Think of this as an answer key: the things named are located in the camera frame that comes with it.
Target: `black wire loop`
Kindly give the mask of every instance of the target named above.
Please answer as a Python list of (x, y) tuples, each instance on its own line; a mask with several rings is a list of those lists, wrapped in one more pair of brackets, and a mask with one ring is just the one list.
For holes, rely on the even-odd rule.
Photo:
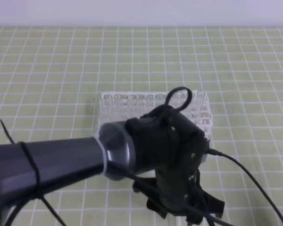
[(187, 96), (187, 99), (186, 99), (186, 101), (184, 102), (183, 105), (181, 105), (181, 106), (178, 107), (178, 108), (175, 108), (175, 111), (176, 111), (176, 112), (181, 112), (182, 110), (184, 110), (184, 109), (190, 104), (190, 102), (192, 101), (192, 97), (193, 97), (192, 91), (191, 91), (189, 88), (187, 88), (187, 87), (181, 86), (181, 87), (177, 87), (177, 88), (171, 90), (171, 91), (168, 93), (168, 95), (166, 96), (165, 105), (168, 105), (169, 102), (170, 102), (170, 100), (171, 100), (171, 97), (172, 97), (175, 93), (177, 93), (178, 91), (182, 91), (182, 90), (186, 90), (186, 91), (188, 92), (188, 96)]

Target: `plastic test tube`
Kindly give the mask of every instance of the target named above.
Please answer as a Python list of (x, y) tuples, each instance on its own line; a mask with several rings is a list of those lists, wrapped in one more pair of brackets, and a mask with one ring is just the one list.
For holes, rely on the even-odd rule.
[(163, 94), (156, 95), (156, 106), (163, 105), (165, 103), (165, 96)]
[(132, 118), (135, 109), (134, 95), (127, 96), (127, 106), (128, 106), (128, 118)]
[(105, 95), (104, 99), (105, 99), (105, 106), (106, 106), (106, 112), (107, 112), (106, 119), (107, 121), (112, 121), (112, 103), (113, 103), (112, 96)]
[(105, 110), (103, 109), (100, 95), (94, 96), (93, 100), (94, 100), (94, 112), (99, 117), (100, 121), (102, 121), (104, 117), (101, 115), (101, 113), (104, 113)]
[(202, 115), (202, 108), (205, 98), (205, 92), (204, 91), (198, 91), (197, 93), (197, 99), (196, 99), (196, 106), (197, 106), (197, 123), (201, 123), (201, 115)]
[(136, 95), (136, 117), (140, 117), (142, 116), (145, 111), (144, 111), (144, 98), (143, 98), (143, 95), (142, 94), (137, 94)]
[(122, 114), (122, 109), (124, 108), (123, 100), (122, 100), (122, 95), (120, 94), (115, 94), (114, 96), (114, 106), (115, 106), (115, 120), (122, 120), (123, 119), (123, 114)]
[(149, 113), (155, 108), (154, 106), (154, 96), (149, 94), (146, 96), (146, 113)]

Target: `black cable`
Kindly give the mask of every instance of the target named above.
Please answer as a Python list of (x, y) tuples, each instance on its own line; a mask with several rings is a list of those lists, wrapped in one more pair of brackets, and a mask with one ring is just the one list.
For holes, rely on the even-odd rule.
[(189, 205), (189, 204), (186, 204), (185, 202), (161, 191), (160, 189), (157, 189), (147, 183), (145, 183), (141, 178), (131, 174), (131, 173), (128, 173), (128, 172), (125, 172), (123, 171), (122, 169), (120, 169), (119, 167), (115, 166), (114, 164), (112, 163), (108, 163), (108, 170), (111, 171), (111, 172), (114, 172), (116, 174), (120, 174), (126, 178), (129, 178), (129, 179), (132, 179), (134, 180), (135, 182), (139, 183), (140, 185), (146, 187), (147, 189), (151, 190), (152, 192), (160, 195), (160, 196), (163, 196), (165, 198), (167, 198), (168, 200), (172, 201), (172, 202), (175, 202), (177, 203), (178, 205), (181, 205), (183, 207), (185, 207), (187, 210), (189, 210), (191, 213), (195, 213), (197, 214), (198, 216), (201, 216), (201, 217), (205, 217), (206, 219), (210, 220), (210, 221), (213, 221), (219, 225), (222, 225), (222, 226), (233, 226), (229, 223), (226, 223), (222, 220), (219, 220), (213, 216), (211, 216), (209, 213), (206, 213), (206, 212), (203, 212), (201, 210), (198, 210), (196, 209), (195, 207)]
[(0, 123), (1, 123), (1, 126), (3, 127), (4, 133), (5, 133), (5, 135), (7, 136), (8, 140), (10, 141), (10, 143), (14, 144), (15, 142), (14, 142), (13, 138), (11, 138), (11, 136), (10, 136), (10, 134), (9, 134), (9, 132), (8, 132), (8, 129), (7, 129), (6, 126), (4, 125), (2, 119), (0, 119)]
[(12, 223), (14, 222), (16, 216), (18, 213), (21, 211), (21, 209), (30, 201), (30, 199), (24, 199), (22, 200), (11, 212), (9, 215), (8, 219), (6, 220), (4, 226), (11, 226)]
[(234, 163), (236, 163), (241, 169), (243, 169), (243, 171), (250, 177), (250, 179), (256, 184), (256, 186), (259, 188), (260, 192), (264, 195), (264, 197), (267, 199), (267, 201), (270, 203), (270, 205), (273, 207), (273, 209), (275, 210), (275, 212), (277, 213), (277, 215), (279, 216), (280, 220), (283, 223), (283, 215), (281, 214), (281, 212), (278, 210), (278, 208), (276, 207), (276, 205), (273, 203), (273, 201), (269, 198), (268, 194), (264, 191), (263, 187), (259, 184), (259, 182), (254, 178), (254, 176), (237, 160), (235, 160), (234, 158), (232, 158), (231, 156), (224, 154), (222, 152), (219, 152), (215, 149), (209, 149), (208, 154), (211, 155), (218, 155), (218, 156), (223, 156), (231, 161), (233, 161)]
[[(9, 139), (9, 141), (14, 144), (14, 140), (13, 138), (10, 136), (8, 130), (6, 129), (6, 126), (4, 125), (3, 121), (0, 119), (0, 123), (3, 127), (4, 133), (7, 136), (7, 138)], [(35, 161), (33, 160), (32, 155), (30, 154), (28, 148), (26, 147), (26, 144), (24, 142), (19, 142), (22, 150), (24, 151), (29, 163), (31, 164), (34, 173), (35, 173), (35, 177), (36, 177), (36, 194), (37, 194), (37, 198), (40, 199), (45, 206), (48, 208), (48, 210), (52, 213), (52, 215), (57, 219), (58, 222), (60, 222), (60, 224), (62, 226), (66, 226), (66, 224), (64, 223), (64, 221), (62, 220), (62, 218), (56, 213), (56, 211), (53, 209), (53, 207), (50, 205), (50, 203), (45, 199), (44, 194), (41, 193), (39, 187), (40, 187), (40, 182), (41, 182), (41, 177), (40, 177), (40, 172), (39, 169), (37, 167), (37, 164), (35, 163)], [(11, 212), (10, 216), (8, 217), (6, 223), (4, 226), (11, 226), (11, 224), (13, 223), (13, 221), (15, 220), (17, 214), (20, 212), (20, 210), (30, 201), (30, 198), (28, 199), (24, 199), (22, 200), (22, 202), (20, 202), (15, 209)]]
[(192, 97), (193, 97), (193, 93), (192, 91), (189, 89), (189, 88), (186, 88), (184, 86), (181, 86), (181, 87), (177, 87), (175, 89), (172, 89), (168, 95), (166, 96), (166, 101), (165, 101), (165, 105), (168, 105), (170, 100), (171, 100), (171, 97), (177, 93), (178, 91), (181, 91), (181, 90), (186, 90), (188, 92), (188, 96), (187, 96), (187, 99), (186, 101), (184, 102), (183, 105), (181, 105), (180, 107), (178, 108), (175, 108), (175, 111), (177, 112), (181, 112), (182, 110), (184, 110), (189, 104), (190, 102), (192, 101)]

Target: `green grid mat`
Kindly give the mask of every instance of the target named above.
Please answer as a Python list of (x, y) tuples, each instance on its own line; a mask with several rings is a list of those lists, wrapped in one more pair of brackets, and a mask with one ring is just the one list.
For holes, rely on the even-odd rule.
[[(97, 93), (182, 85), (208, 92), (211, 144), (244, 164), (283, 213), (283, 27), (0, 27), (0, 118), (17, 141), (94, 134)], [(200, 169), (204, 189), (226, 202), (225, 221), (280, 225), (233, 163), (209, 157)], [(47, 198), (69, 226), (166, 226), (131, 185), (98, 176)], [(40, 201), (14, 223), (43, 225), (59, 224)]]

